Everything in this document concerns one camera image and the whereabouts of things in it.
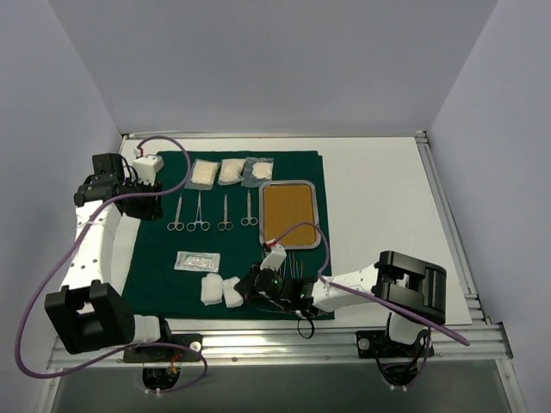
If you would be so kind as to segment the serrated silver tissue forceps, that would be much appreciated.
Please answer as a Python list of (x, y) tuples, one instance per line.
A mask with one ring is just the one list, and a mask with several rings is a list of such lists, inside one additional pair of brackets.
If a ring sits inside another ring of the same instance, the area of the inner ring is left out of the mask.
[(298, 276), (300, 280), (304, 280), (304, 262), (300, 260), (298, 268)]

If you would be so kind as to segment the small pointed silver scissors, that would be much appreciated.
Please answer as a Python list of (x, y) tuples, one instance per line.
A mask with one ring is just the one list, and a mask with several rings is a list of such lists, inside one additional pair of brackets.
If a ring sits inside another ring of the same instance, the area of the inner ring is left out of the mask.
[(168, 231), (183, 231), (185, 229), (185, 224), (180, 220), (182, 206), (183, 206), (183, 197), (179, 195), (177, 199), (174, 219), (171, 222), (169, 222), (166, 226)]

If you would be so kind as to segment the white gauze square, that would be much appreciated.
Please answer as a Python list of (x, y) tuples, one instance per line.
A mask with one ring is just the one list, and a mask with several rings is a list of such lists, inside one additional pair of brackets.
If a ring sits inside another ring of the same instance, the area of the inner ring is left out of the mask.
[(205, 305), (217, 305), (223, 299), (223, 279), (219, 274), (208, 273), (201, 278), (201, 302)]

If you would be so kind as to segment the silver scalpel handle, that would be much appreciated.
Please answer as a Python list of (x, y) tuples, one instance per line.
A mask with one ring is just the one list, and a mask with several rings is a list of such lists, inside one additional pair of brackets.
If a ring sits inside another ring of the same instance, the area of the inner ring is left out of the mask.
[(258, 224), (258, 218), (252, 215), (251, 191), (247, 190), (246, 195), (246, 215), (241, 219), (242, 226), (254, 226)]

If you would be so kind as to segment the white green suture packet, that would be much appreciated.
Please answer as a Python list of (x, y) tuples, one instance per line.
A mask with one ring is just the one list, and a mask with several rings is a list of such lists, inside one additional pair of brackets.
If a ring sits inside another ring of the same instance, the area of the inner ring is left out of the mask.
[(174, 269), (176, 271), (217, 273), (220, 267), (220, 253), (178, 251)]

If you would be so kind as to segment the white gauze pad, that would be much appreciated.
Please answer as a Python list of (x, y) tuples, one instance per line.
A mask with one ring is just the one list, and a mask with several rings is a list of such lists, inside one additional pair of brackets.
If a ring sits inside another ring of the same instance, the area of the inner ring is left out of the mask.
[(233, 185), (243, 180), (245, 167), (244, 158), (226, 158), (220, 165), (218, 184), (221, 186)]
[(211, 190), (220, 167), (219, 162), (196, 159), (192, 166), (190, 178), (184, 187), (193, 190)]

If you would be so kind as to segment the green surgical cloth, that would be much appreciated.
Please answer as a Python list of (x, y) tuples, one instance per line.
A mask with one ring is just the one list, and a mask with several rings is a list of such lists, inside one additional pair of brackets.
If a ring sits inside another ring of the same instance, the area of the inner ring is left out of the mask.
[[(163, 189), (176, 186), (187, 169), (180, 151), (160, 151), (164, 167), (158, 173)], [(328, 214), (323, 158), (317, 151), (191, 151), (191, 162), (196, 159), (220, 162), (228, 158), (273, 158), (273, 179), (307, 180), (316, 189), (320, 227), (329, 241)], [(205, 306), (200, 299), (201, 278), (205, 273), (175, 270), (178, 251), (220, 253), (219, 274), (223, 278), (247, 275), (251, 264), (259, 262), (262, 247), (257, 225), (243, 226), (246, 215), (247, 188), (240, 183), (230, 186), (215, 184), (201, 195), (202, 218), (210, 223), (208, 231), (168, 231), (167, 225), (176, 216), (179, 195), (183, 196), (180, 220), (193, 221), (196, 215), (197, 191), (180, 189), (162, 199), (163, 217), (154, 221), (139, 220), (139, 229), (133, 245), (133, 255), (122, 289), (122, 297), (135, 314), (157, 315), (165, 318), (213, 320), (293, 320), (288, 314), (263, 311), (243, 304), (228, 309), (224, 304)], [(227, 194), (228, 218), (234, 227), (219, 231), (223, 218), (223, 199)], [(315, 278), (325, 261), (323, 245), (313, 250), (294, 253), (305, 278)]]

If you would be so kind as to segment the foil packet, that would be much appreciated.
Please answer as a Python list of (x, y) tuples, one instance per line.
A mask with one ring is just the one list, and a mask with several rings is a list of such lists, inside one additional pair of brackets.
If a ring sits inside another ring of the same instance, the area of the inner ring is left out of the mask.
[(248, 157), (242, 173), (241, 185), (246, 188), (258, 188), (272, 180), (274, 159), (272, 157)]

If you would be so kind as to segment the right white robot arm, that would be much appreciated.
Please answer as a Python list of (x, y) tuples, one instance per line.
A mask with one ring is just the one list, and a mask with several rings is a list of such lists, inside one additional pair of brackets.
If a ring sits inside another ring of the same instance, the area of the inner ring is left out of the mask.
[(390, 311), (382, 344), (400, 355), (417, 340), (413, 326), (446, 323), (447, 273), (444, 268), (395, 251), (383, 251), (374, 264), (337, 276), (285, 278), (287, 251), (278, 243), (233, 288), (247, 303), (311, 320), (367, 301)]

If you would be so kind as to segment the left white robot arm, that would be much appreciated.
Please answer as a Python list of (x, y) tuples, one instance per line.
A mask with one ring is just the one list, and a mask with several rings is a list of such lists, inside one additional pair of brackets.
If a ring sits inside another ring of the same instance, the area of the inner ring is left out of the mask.
[(140, 316), (110, 283), (116, 229), (122, 216), (155, 220), (163, 216), (156, 174), (164, 162), (146, 155), (128, 163), (115, 153), (92, 158), (94, 172), (74, 195), (77, 237), (60, 289), (49, 293), (45, 310), (70, 354), (117, 345), (143, 343), (155, 361), (174, 348), (168, 323), (161, 317)]

